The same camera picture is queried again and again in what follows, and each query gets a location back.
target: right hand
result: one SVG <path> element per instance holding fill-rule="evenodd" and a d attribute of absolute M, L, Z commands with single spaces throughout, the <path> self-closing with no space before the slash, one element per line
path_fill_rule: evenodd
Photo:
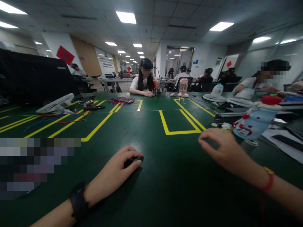
<path fill-rule="evenodd" d="M 153 96 L 155 96 L 155 94 L 152 93 L 151 91 L 145 91 L 144 92 L 144 96 L 146 96 L 146 97 L 153 97 Z"/>
<path fill-rule="evenodd" d="M 220 147 L 214 149 L 204 141 L 206 138 L 214 140 Z M 246 154 L 230 131 L 207 129 L 201 133 L 198 142 L 220 166 L 244 180 L 250 181 L 251 174 L 259 170 L 260 166 Z"/>

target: white t-shirt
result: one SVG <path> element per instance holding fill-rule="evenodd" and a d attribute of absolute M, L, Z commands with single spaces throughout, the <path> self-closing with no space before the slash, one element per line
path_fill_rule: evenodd
<path fill-rule="evenodd" d="M 253 87 L 253 85 L 255 84 L 257 78 L 256 77 L 250 77 L 250 78 L 246 78 L 244 81 L 242 81 L 238 86 L 240 85 L 244 85 L 245 88 L 269 88 L 272 87 L 271 83 L 260 83 L 258 86 Z"/>
<path fill-rule="evenodd" d="M 84 70 L 80 69 L 79 71 L 74 70 L 72 72 L 73 75 L 78 75 L 78 76 L 82 76 L 83 74 L 86 75 L 86 73 L 84 72 Z"/>
<path fill-rule="evenodd" d="M 187 73 L 179 73 L 178 75 L 175 76 L 174 80 L 175 80 L 175 86 L 177 86 L 177 83 L 179 81 L 179 78 L 182 77 L 193 77 L 191 74 L 187 75 Z"/>
<path fill-rule="evenodd" d="M 138 81 L 139 81 L 139 77 L 135 77 L 133 79 L 133 82 L 132 82 L 132 85 L 130 86 L 130 88 L 138 90 Z M 153 77 L 153 81 L 158 81 L 157 77 Z M 143 85 L 144 85 L 144 87 L 146 86 L 146 83 L 147 83 L 147 79 L 143 79 Z"/>

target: green workbench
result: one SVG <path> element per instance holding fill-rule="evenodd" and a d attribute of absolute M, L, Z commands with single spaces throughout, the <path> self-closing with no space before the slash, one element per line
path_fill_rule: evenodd
<path fill-rule="evenodd" d="M 190 93 L 193 94 L 199 100 L 203 95 Z M 10 110 L 0 111 L 2 138 L 82 140 L 81 150 L 68 157 L 67 165 L 55 165 L 55 173 L 48 174 L 47 182 L 35 192 L 0 202 L 1 226 L 34 223 L 66 200 L 78 182 L 89 183 L 110 157 L 126 145 L 143 153 L 144 162 L 121 188 L 96 205 L 79 226 L 260 226 L 262 222 L 291 226 L 295 223 L 292 215 L 267 197 L 266 212 L 261 216 L 257 190 L 227 173 L 199 146 L 200 132 L 211 127 L 216 114 L 203 108 L 202 104 L 210 104 L 191 97 L 178 100 L 169 93 L 152 98 L 129 93 L 94 95 L 96 104 L 120 96 L 137 101 L 121 107 L 103 102 L 105 109 L 89 113 L 85 118 L 72 114 L 56 119 L 86 121 L 73 124 L 49 121 L 26 133 L 24 129 L 39 118 L 24 115 L 35 115 L 37 108 L 7 107 Z M 300 163 L 262 140 L 258 140 L 257 147 L 240 138 L 237 141 L 257 163 L 303 189 Z"/>

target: doorway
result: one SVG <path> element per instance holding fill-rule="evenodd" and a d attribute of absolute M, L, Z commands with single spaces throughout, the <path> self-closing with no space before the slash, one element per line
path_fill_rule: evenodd
<path fill-rule="evenodd" d="M 165 75 L 170 68 L 174 69 L 174 77 L 179 73 L 181 66 L 191 67 L 193 63 L 194 48 L 192 47 L 167 47 Z"/>

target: plastic bottle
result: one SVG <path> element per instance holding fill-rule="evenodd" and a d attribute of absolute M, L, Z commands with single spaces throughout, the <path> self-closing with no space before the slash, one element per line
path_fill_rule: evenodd
<path fill-rule="evenodd" d="M 233 123 L 234 134 L 243 139 L 257 139 L 267 130 L 278 111 L 282 109 L 278 105 L 281 101 L 280 97 L 264 96 L 261 102 L 255 102 L 240 120 Z"/>
<path fill-rule="evenodd" d="M 188 97 L 187 87 L 188 87 L 188 79 L 187 78 L 182 78 L 180 80 L 180 87 L 179 87 L 178 96 L 181 96 L 181 98 Z"/>

